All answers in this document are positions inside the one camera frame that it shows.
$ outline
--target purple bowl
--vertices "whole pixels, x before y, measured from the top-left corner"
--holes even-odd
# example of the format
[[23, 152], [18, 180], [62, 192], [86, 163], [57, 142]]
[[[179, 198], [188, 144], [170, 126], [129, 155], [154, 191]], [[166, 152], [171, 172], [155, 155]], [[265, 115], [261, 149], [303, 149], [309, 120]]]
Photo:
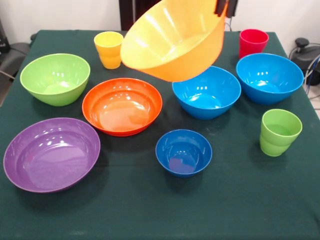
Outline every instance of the purple bowl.
[[51, 118], [20, 132], [7, 147], [3, 167], [18, 188], [53, 193], [79, 182], [100, 153], [97, 132], [74, 118]]

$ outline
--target cup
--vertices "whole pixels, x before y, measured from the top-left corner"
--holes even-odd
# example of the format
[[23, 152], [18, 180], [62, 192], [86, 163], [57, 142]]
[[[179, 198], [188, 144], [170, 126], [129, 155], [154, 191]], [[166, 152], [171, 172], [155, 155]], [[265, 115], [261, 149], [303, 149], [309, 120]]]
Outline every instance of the cup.
[[269, 35], [258, 29], [246, 29], [240, 32], [239, 58], [249, 54], [262, 53], [269, 41]]
[[94, 37], [94, 45], [106, 69], [116, 69], [121, 64], [120, 49], [124, 37], [115, 31], [104, 31]]
[[271, 157], [283, 154], [302, 131], [302, 122], [292, 112], [271, 109], [262, 116], [260, 148]]

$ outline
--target bowl rim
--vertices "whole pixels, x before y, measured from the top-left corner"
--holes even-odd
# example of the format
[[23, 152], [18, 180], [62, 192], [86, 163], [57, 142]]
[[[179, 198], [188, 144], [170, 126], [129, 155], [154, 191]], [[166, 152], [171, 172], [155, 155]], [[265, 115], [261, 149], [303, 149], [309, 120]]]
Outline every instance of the bowl rim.
[[[148, 85], [149, 87], [153, 88], [153, 89], [156, 91], [157, 96], [159, 97], [159, 100], [160, 100], [160, 108], [158, 109], [158, 111], [157, 111], [157, 113], [154, 115], [154, 117], [153, 117], [151, 120], [149, 120], [149, 121], [148, 121], [145, 125], [143, 125], [142, 127], [139, 127], [139, 128], [133, 129], [133, 130], [129, 130], [129, 131], [109, 131], [109, 130], [106, 130], [106, 129], [104, 129], [104, 128], [101, 128], [101, 127], [97, 126], [94, 122], [91, 121], [91, 119], [89, 118], [89, 116], [87, 116], [87, 115], [85, 114], [85, 111], [84, 111], [84, 109], [85, 109], [85, 107], [84, 107], [84, 106], [85, 106], [85, 102], [86, 102], [89, 94], [90, 94], [94, 89], [98, 88], [98, 87], [101, 86], [101, 85], [106, 84], [106, 82], [109, 82], [109, 81], [117, 82], [117, 81], [123, 80], [123, 79], [129, 79], [129, 80], [134, 81], [134, 82], [146, 84], [146, 85]], [[111, 79], [105, 80], [105, 81], [103, 81], [103, 82], [100, 82], [99, 84], [95, 85], [93, 88], [91, 88], [91, 89], [86, 93], [86, 95], [84, 96], [83, 101], [82, 101], [82, 114], [83, 114], [84, 118], [85, 118], [92, 126], [94, 126], [96, 129], [98, 129], [98, 130], [100, 130], [100, 131], [102, 131], [102, 132], [104, 132], [104, 133], [117, 133], [117, 136], [118, 136], [118, 137], [120, 137], [119, 134], [123, 135], [123, 134], [125, 134], [125, 133], [135, 133], [135, 132], [138, 133], [138, 132], [137, 132], [138, 130], [141, 130], [141, 129], [144, 129], [144, 128], [148, 127], [151, 123], [153, 123], [153, 122], [157, 119], [157, 117], [159, 116], [159, 114], [160, 114], [161, 111], [162, 111], [162, 108], [163, 108], [163, 99], [162, 99], [162, 96], [161, 96], [160, 92], [158, 91], [158, 89], [157, 89], [155, 86], [153, 86], [151, 83], [149, 83], [149, 82], [146, 82], [146, 81], [143, 81], [143, 80], [140, 80], [140, 79], [137, 79], [137, 78], [132, 78], [132, 77], [111, 78]]]
[[[177, 172], [177, 171], [172, 171], [171, 169], [167, 168], [166, 166], [163, 165], [163, 163], [159, 160], [159, 156], [157, 154], [157, 149], [158, 149], [158, 145], [159, 145], [159, 142], [168, 134], [171, 134], [173, 132], [190, 132], [190, 133], [193, 133], [193, 134], [196, 134], [198, 135], [200, 138], [204, 139], [204, 141], [209, 145], [209, 149], [210, 149], [210, 158], [208, 160], [208, 162], [199, 170], [197, 171], [194, 171], [194, 172], [190, 172], [190, 173], [181, 173], [181, 172]], [[195, 175], [201, 171], [203, 171], [211, 162], [211, 159], [212, 159], [212, 156], [213, 156], [213, 149], [212, 149], [212, 146], [209, 142], [209, 140], [203, 136], [202, 134], [200, 134], [199, 132], [196, 132], [196, 131], [193, 131], [193, 130], [189, 130], [189, 129], [174, 129], [174, 130], [171, 130], [171, 131], [168, 131], [166, 132], [165, 134], [163, 134], [159, 140], [157, 141], [156, 145], [155, 145], [155, 156], [156, 156], [156, 159], [158, 160], [158, 162], [161, 164], [161, 166], [166, 169], [168, 172], [170, 173], [173, 173], [173, 174], [177, 174], [177, 175], [182, 175], [182, 176], [189, 176], [189, 175]]]
[[[29, 67], [31, 64], [37, 62], [37, 61], [40, 61], [41, 59], [44, 59], [44, 58], [49, 58], [49, 57], [52, 57], [52, 56], [57, 56], [57, 55], [62, 55], [62, 56], [73, 56], [73, 57], [76, 57], [80, 60], [82, 60], [87, 66], [88, 66], [88, 74], [87, 76], [84, 78], [83, 81], [81, 81], [81, 83], [79, 83], [78, 85], [76, 85], [75, 87], [71, 88], [71, 89], [68, 89], [66, 91], [63, 91], [63, 92], [59, 92], [59, 93], [43, 93], [43, 92], [37, 92], [37, 91], [33, 91], [29, 88], [27, 88], [24, 83], [23, 83], [23, 74], [25, 72], [25, 70], [27, 69], [27, 67]], [[24, 87], [24, 89], [26, 89], [28, 92], [30, 93], [33, 93], [33, 94], [37, 94], [37, 95], [42, 95], [42, 96], [57, 96], [57, 95], [60, 95], [60, 94], [65, 94], [65, 93], [69, 93], [75, 89], [77, 89], [78, 87], [80, 87], [82, 84], [84, 84], [89, 76], [90, 76], [90, 73], [91, 73], [91, 68], [90, 68], [90, 65], [89, 63], [83, 58], [83, 57], [80, 57], [78, 55], [75, 55], [75, 54], [71, 54], [71, 53], [53, 53], [53, 54], [47, 54], [47, 55], [44, 55], [44, 56], [40, 56], [34, 60], [32, 60], [31, 62], [29, 62], [21, 71], [20, 73], [20, 83], [21, 85]]]
[[[225, 72], [225, 73], [229, 74], [230, 77], [236, 82], [236, 84], [237, 84], [237, 86], [238, 86], [238, 88], [239, 88], [239, 93], [238, 93], [237, 97], [235, 97], [234, 100], [233, 100], [231, 103], [229, 103], [229, 104], [227, 104], [227, 105], [224, 105], [224, 106], [222, 106], [222, 107], [219, 107], [219, 108], [214, 108], [214, 107], [202, 108], [202, 107], [198, 107], [198, 106], [193, 106], [193, 105], [187, 103], [186, 101], [184, 101], [184, 100], [183, 100], [181, 97], [179, 97], [179, 96], [177, 95], [177, 93], [176, 93], [175, 85], [181, 84], [181, 83], [183, 83], [183, 81], [173, 82], [173, 83], [172, 83], [172, 91], [173, 91], [174, 95], [175, 95], [180, 101], [182, 101], [184, 104], [186, 104], [186, 105], [188, 105], [188, 106], [190, 106], [190, 107], [192, 107], [192, 108], [201, 109], [201, 110], [221, 110], [221, 109], [228, 108], [228, 107], [232, 106], [233, 104], [235, 104], [235, 102], [240, 98], [240, 96], [241, 96], [241, 91], [242, 91], [242, 87], [241, 87], [240, 82], [238, 81], [238, 79], [237, 79], [231, 72], [229, 72], [229, 71], [227, 71], [227, 70], [225, 70], [225, 69], [223, 69], [223, 68], [221, 68], [221, 67], [218, 67], [218, 66], [210, 66], [210, 67], [208, 67], [207, 70], [205, 70], [204, 72], [200, 73], [198, 76], [200, 76], [201, 74], [205, 73], [206, 71], [209, 71], [210, 69], [216, 69], [216, 70], [218, 70], [218, 71]], [[198, 76], [195, 76], [195, 77], [193, 77], [193, 78], [191, 78], [191, 79], [189, 79], [189, 80], [186, 80], [186, 81], [184, 81], [184, 82], [193, 80], [193, 79], [197, 78]]]
[[[28, 129], [36, 126], [36, 125], [39, 125], [41, 123], [44, 123], [44, 122], [50, 122], [50, 121], [55, 121], [55, 120], [71, 120], [71, 121], [76, 121], [76, 122], [81, 122], [81, 124], [84, 124], [86, 126], [89, 127], [89, 129], [92, 130], [92, 133], [95, 135], [97, 141], [98, 141], [98, 149], [96, 151], [96, 156], [95, 156], [95, 160], [92, 162], [92, 166], [88, 168], [88, 170], [86, 172], [84, 172], [78, 179], [74, 180], [72, 183], [69, 183], [69, 184], [66, 184], [64, 186], [61, 186], [59, 188], [56, 188], [56, 189], [49, 189], [49, 190], [32, 190], [32, 189], [29, 189], [27, 187], [22, 187], [20, 186], [19, 184], [17, 184], [14, 180], [12, 180], [12, 178], [10, 177], [10, 175], [7, 173], [7, 170], [6, 170], [6, 165], [5, 165], [5, 159], [6, 159], [6, 155], [7, 155], [7, 151], [9, 150], [9, 147], [12, 145], [12, 143], [16, 140], [16, 138], [18, 138], [22, 133], [24, 133], [25, 131], [27, 131]], [[95, 166], [98, 158], [99, 158], [99, 155], [100, 155], [100, 151], [101, 151], [101, 142], [100, 142], [100, 138], [99, 138], [99, 135], [97, 133], [97, 131], [88, 123], [86, 123], [85, 121], [82, 121], [80, 119], [77, 119], [77, 118], [72, 118], [72, 117], [54, 117], [54, 118], [48, 118], [48, 119], [45, 119], [45, 120], [41, 120], [41, 121], [38, 121], [28, 127], [26, 127], [25, 129], [23, 129], [22, 131], [20, 131], [11, 141], [10, 143], [8, 144], [8, 146], [6, 147], [6, 150], [4, 152], [4, 156], [3, 156], [3, 169], [4, 169], [4, 173], [6, 175], [6, 177], [10, 180], [10, 182], [15, 185], [16, 187], [22, 189], [22, 190], [25, 190], [25, 191], [28, 191], [28, 192], [31, 192], [31, 193], [37, 193], [37, 194], [47, 194], [47, 193], [56, 193], [56, 192], [59, 192], [59, 191], [62, 191], [62, 190], [65, 190], [69, 187], [72, 187], [73, 185], [75, 185], [76, 183], [80, 182], [91, 170], [92, 168]]]
[[[130, 35], [131, 32], [134, 32], [134, 31], [135, 31], [135, 28], [137, 28], [137, 27], [136, 27], [137, 24], [139, 24], [139, 22], [142, 21], [143, 18], [145, 18], [147, 15], [150, 15], [150, 12], [151, 12], [151, 11], [154, 11], [154, 9], [156, 9], [156, 8], [158, 8], [159, 6], [163, 5], [163, 4], [164, 4], [163, 2], [165, 2], [165, 1], [159, 1], [159, 2], [157, 2], [155, 5], [153, 5], [151, 8], [149, 8], [144, 14], [142, 14], [141, 17], [140, 17], [138, 20], [136, 20], [135, 23], [131, 26], [131, 28], [129, 29], [129, 31], [126, 33], [126, 36], [127, 36], [127, 34]], [[208, 38], [208, 36], [209, 36], [210, 34], [213, 33], [213, 31], [216, 29], [217, 25], [220, 23], [220, 21], [223, 20], [223, 17], [225, 17], [226, 14], [227, 14], [227, 6], [225, 6], [225, 8], [223, 9], [223, 12], [222, 12], [222, 14], [221, 14], [221, 19], [219, 19], [218, 21], [216, 21], [216, 22], [217, 22], [216, 25], [215, 25], [211, 30], [206, 31], [206, 32], [203, 32], [203, 33], [202, 33], [202, 38], [197, 42], [197, 44], [194, 44], [185, 54], [175, 56], [174, 58], [172, 58], [172, 59], [170, 59], [170, 60], [166, 60], [166, 61], [164, 61], [164, 62], [162, 62], [162, 63], [159, 63], [159, 64], [148, 65], [147, 67], [134, 67], [134, 69], [136, 69], [136, 70], [138, 70], [138, 71], [149, 70], [149, 69], [156, 69], [156, 68], [158, 68], [158, 67], [160, 67], [160, 66], [170, 64], [171, 62], [173, 62], [173, 61], [175, 61], [175, 60], [183, 57], [184, 55], [190, 53], [190, 52], [191, 52], [192, 50], [194, 50], [197, 46], [199, 46], [200, 44], [202, 44], [202, 43]], [[124, 37], [123, 42], [122, 42], [122, 43], [123, 43], [122, 45], [126, 44], [126, 42], [127, 42], [126, 37]], [[124, 54], [124, 53], [123, 53], [123, 48], [122, 48], [122, 46], [121, 46], [121, 50], [120, 50], [121, 61], [122, 61], [122, 63], [123, 63], [126, 67], [132, 68], [132, 67], [130, 66], [130, 65], [132, 65], [132, 64], [128, 64], [128, 61], [124, 60], [123, 54]]]
[[[250, 57], [252, 57], [252, 56], [257, 56], [257, 55], [276, 57], [276, 58], [280, 58], [280, 59], [285, 60], [286, 62], [291, 63], [296, 69], [298, 69], [298, 72], [300, 73], [300, 75], [301, 75], [301, 77], [302, 77], [302, 78], [301, 78], [301, 79], [302, 79], [301, 84], [299, 84], [296, 88], [294, 88], [294, 89], [292, 89], [292, 90], [289, 90], [289, 91], [272, 92], [272, 91], [266, 91], [266, 90], [258, 89], [258, 88], [256, 88], [256, 87], [251, 86], [251, 84], [248, 84], [247, 82], [243, 81], [242, 77], [240, 77], [240, 75], [239, 75], [239, 64], [240, 64], [240, 62], [241, 62], [242, 60], [245, 60], [246, 58], [250, 58]], [[248, 87], [250, 87], [250, 88], [252, 88], [252, 89], [255, 89], [255, 90], [259, 91], [259, 92], [268, 93], [268, 94], [282, 95], [282, 94], [293, 93], [293, 92], [295, 92], [296, 90], [298, 90], [298, 89], [302, 86], [302, 84], [304, 83], [304, 81], [305, 81], [305, 76], [304, 76], [302, 70], [298, 67], [297, 64], [295, 64], [293, 61], [289, 60], [289, 59], [286, 58], [286, 57], [279, 56], [279, 55], [276, 55], [276, 54], [273, 54], [273, 53], [260, 52], [260, 53], [253, 53], [253, 54], [249, 54], [249, 55], [247, 55], [247, 56], [244, 56], [243, 58], [241, 58], [241, 59], [237, 62], [236, 67], [235, 67], [235, 71], [236, 71], [236, 74], [237, 74], [237, 76], [238, 76], [238, 79], [239, 79], [242, 83], [244, 83], [244, 84], [247, 85]]]

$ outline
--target dark green cloth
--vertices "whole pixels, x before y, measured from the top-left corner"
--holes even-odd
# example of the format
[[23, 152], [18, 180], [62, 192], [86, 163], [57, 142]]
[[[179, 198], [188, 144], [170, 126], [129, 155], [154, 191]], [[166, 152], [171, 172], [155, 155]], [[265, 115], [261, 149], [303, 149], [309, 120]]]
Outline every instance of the dark green cloth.
[[[162, 112], [138, 135], [99, 133], [101, 153], [95, 167], [68, 190], [26, 192], [11, 184], [1, 169], [1, 240], [320, 238], [320, 121], [302, 88], [272, 106], [252, 103], [242, 94], [225, 114], [197, 120], [181, 109], [170, 83], [123, 65], [105, 69], [93, 42], [97, 33], [38, 33], [21, 69], [43, 55], [76, 54], [91, 66], [88, 85], [76, 102], [53, 107], [23, 89], [18, 74], [0, 108], [1, 156], [14, 136], [38, 121], [55, 117], [85, 121], [81, 108], [85, 94], [108, 79], [131, 77], [153, 84], [163, 98]], [[269, 36], [265, 52], [285, 56], [276, 34]], [[236, 74], [238, 40], [238, 32], [225, 33], [215, 66]], [[261, 117], [271, 108], [292, 111], [303, 123], [301, 135], [276, 158], [259, 148]], [[157, 162], [157, 140], [174, 129], [197, 131], [212, 145], [211, 164], [192, 178], [173, 177]]]

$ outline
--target green cup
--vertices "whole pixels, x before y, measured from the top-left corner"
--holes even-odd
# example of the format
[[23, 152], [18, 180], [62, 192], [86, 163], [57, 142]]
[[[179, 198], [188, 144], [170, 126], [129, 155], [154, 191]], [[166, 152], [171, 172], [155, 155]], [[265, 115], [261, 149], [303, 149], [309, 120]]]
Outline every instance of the green cup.
[[283, 154], [302, 131], [302, 122], [292, 112], [271, 109], [262, 116], [260, 147], [271, 157]]

